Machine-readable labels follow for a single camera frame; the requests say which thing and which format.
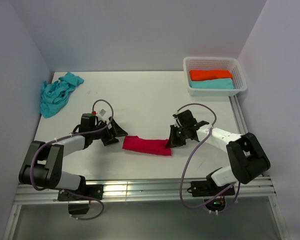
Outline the crimson red t shirt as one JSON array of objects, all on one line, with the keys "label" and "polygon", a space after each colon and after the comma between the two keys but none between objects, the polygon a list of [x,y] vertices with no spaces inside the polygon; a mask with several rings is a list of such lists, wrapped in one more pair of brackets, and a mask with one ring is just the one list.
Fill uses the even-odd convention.
[{"label": "crimson red t shirt", "polygon": [[167,139],[143,139],[138,136],[126,136],[122,148],[142,154],[172,156],[172,150],[166,147],[167,143]]}]

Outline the white perforated plastic basket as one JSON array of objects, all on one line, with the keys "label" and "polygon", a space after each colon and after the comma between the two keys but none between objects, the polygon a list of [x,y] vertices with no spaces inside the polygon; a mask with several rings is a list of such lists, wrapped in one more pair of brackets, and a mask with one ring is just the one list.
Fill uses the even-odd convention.
[{"label": "white perforated plastic basket", "polygon": [[248,89],[239,62],[229,57],[186,57],[183,71],[193,97],[232,97]]}]

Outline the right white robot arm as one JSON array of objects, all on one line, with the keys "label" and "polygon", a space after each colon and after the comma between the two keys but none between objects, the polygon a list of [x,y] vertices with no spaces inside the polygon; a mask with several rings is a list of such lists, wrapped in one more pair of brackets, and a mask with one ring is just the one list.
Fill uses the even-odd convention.
[{"label": "right white robot arm", "polygon": [[170,126],[167,148],[182,147],[188,139],[198,142],[186,161],[182,178],[190,160],[204,143],[227,153],[229,165],[206,176],[206,189],[210,194],[217,195],[232,183],[248,184],[270,169],[270,160],[253,133],[239,134],[216,128],[207,121],[197,121],[190,110],[178,111],[173,118],[175,124]]}]

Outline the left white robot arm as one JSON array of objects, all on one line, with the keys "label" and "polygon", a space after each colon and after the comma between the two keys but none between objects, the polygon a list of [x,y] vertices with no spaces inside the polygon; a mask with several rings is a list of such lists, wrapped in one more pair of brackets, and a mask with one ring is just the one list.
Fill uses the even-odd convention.
[{"label": "left white robot arm", "polygon": [[100,140],[109,146],[119,142],[128,133],[113,119],[105,118],[104,109],[84,113],[70,135],[51,143],[33,141],[27,150],[19,171],[21,184],[35,184],[37,188],[69,191],[76,200],[90,195],[84,176],[62,170],[64,157],[88,148],[93,141]]}]

